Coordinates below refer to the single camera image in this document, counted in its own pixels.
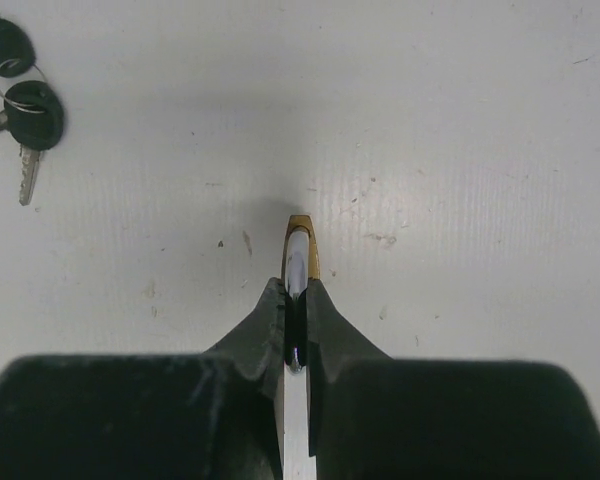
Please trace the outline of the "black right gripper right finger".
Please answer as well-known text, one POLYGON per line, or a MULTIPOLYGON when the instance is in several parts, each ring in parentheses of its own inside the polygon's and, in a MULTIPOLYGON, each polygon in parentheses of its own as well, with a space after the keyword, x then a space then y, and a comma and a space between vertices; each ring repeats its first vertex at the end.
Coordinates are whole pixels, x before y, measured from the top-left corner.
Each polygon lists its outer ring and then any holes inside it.
POLYGON ((395 359, 306 291, 309 453, 321 479, 600 479, 600 430, 542 362, 395 359))

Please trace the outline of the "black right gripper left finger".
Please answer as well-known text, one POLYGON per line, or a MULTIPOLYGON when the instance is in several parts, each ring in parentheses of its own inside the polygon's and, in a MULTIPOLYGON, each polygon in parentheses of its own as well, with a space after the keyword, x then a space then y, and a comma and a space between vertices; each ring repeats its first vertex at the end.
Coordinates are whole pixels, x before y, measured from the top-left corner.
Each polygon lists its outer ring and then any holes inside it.
POLYGON ((199 353, 28 355, 0 373, 0 479, 279 479, 285 292, 199 353))

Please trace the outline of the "medium brass padlock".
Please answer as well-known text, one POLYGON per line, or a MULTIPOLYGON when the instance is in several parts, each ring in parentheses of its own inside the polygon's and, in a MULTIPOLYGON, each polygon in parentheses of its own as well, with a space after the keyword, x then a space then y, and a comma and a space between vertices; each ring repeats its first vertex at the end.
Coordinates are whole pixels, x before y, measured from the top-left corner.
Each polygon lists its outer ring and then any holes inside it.
POLYGON ((285 297, 284 362, 292 374, 307 365, 307 289, 320 278, 320 262, 311 217, 291 215, 283 246, 281 280, 285 297))

